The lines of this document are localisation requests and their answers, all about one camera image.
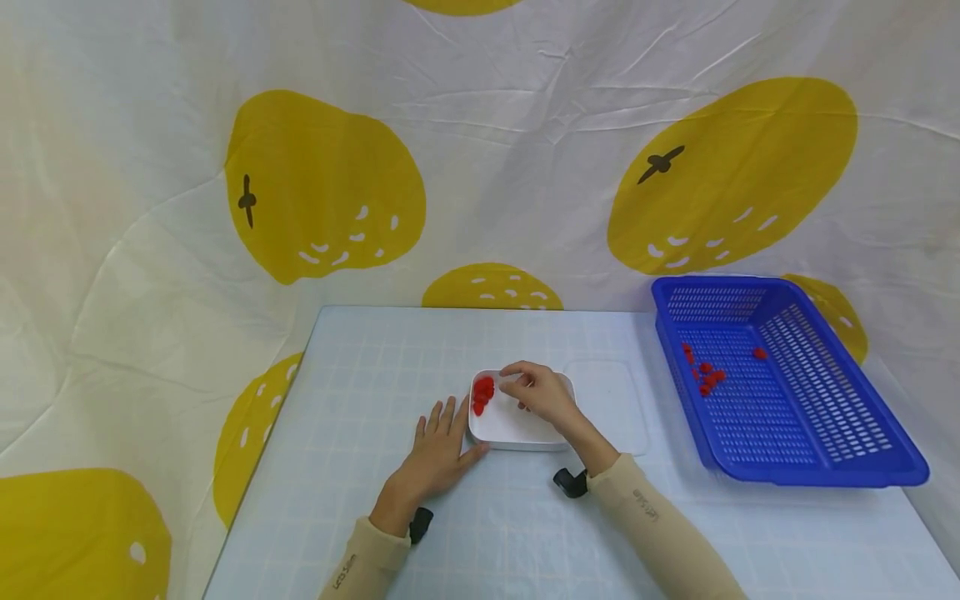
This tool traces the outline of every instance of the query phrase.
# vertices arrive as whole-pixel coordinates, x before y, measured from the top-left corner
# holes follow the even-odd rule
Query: finger
[[[511,363],[500,370],[500,376],[506,377],[507,375],[516,375],[519,372],[522,372],[526,375],[530,375],[533,379],[537,378],[537,375],[543,372],[544,369],[550,370],[549,367],[544,365],[538,365],[537,363],[531,363],[528,360],[520,360],[515,363]]]
[[[467,450],[467,452],[465,452],[464,455],[460,457],[460,461],[457,463],[457,466],[460,470],[460,474],[463,475],[464,473],[469,471],[471,468],[473,468],[473,466],[479,463],[480,459],[486,456],[487,452],[489,451],[490,451],[490,446],[487,444],[478,444],[473,448],[471,448],[470,450]]]
[[[423,427],[426,426],[426,417],[420,415],[420,419],[417,421],[417,428],[414,430],[414,445],[420,443],[420,440],[423,439]]]
[[[440,432],[449,434],[450,425],[453,424],[453,416],[457,413],[457,398],[451,396],[446,399],[444,413],[440,417]]]
[[[426,422],[427,434],[436,433],[437,427],[440,424],[440,410],[442,408],[444,408],[442,402],[437,402],[433,405],[433,410],[430,411],[430,420]]]
[[[469,399],[470,396],[464,396],[464,401],[460,403],[460,410],[457,411],[457,416],[450,426],[450,435],[459,440],[462,440],[467,434],[467,420],[470,416]]]
[[[504,381],[500,384],[500,391],[508,396],[513,396],[524,404],[529,404],[529,398],[533,393],[533,388],[524,387],[517,381]]]

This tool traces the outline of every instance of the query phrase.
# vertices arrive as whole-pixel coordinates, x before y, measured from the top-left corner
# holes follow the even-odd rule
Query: black stem print
[[[253,211],[251,209],[256,206],[256,196],[250,193],[249,175],[243,176],[243,196],[237,201],[237,206],[247,210],[247,223],[250,225],[250,228],[253,229]]]
[[[666,173],[667,171],[669,171],[670,167],[672,166],[670,164],[670,161],[676,158],[677,156],[679,156],[680,153],[683,152],[685,148],[686,146],[677,146],[676,148],[674,148],[673,150],[671,150],[670,152],[666,153],[663,156],[649,155],[647,157],[647,162],[650,163],[650,168],[647,169],[646,173],[643,174],[643,177],[641,177],[640,181],[638,181],[636,184],[640,185],[641,183],[647,181],[648,179],[653,177],[654,173]]]

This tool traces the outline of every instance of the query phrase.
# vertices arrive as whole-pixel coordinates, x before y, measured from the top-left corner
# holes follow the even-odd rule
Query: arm
[[[587,468],[593,495],[668,598],[746,600],[709,541],[647,481],[634,458],[619,454],[580,412],[555,373],[533,363],[501,372],[516,373],[520,378],[501,389],[570,442]]]
[[[451,396],[445,409],[437,402],[430,420],[420,417],[413,450],[387,479],[370,517],[357,521],[320,600],[380,600],[387,595],[410,552],[407,529],[417,507],[453,487],[487,453],[487,446],[476,445],[460,454],[467,431],[467,399],[459,411],[455,409],[456,398]]]

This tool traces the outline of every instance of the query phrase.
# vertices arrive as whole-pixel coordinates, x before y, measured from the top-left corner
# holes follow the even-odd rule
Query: left hand
[[[456,401],[451,396],[445,408],[437,402],[430,419],[420,417],[417,422],[410,455],[387,479],[370,514],[372,525],[380,531],[405,537],[417,507],[452,488],[490,450],[487,444],[478,444],[460,454],[469,406],[464,398],[456,410]]]

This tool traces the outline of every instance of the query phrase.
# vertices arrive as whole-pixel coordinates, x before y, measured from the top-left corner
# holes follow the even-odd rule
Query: right hand
[[[500,376],[517,373],[520,377],[516,381],[502,382],[500,391],[515,397],[562,435],[586,420],[564,382],[549,367],[521,360],[504,367]]]

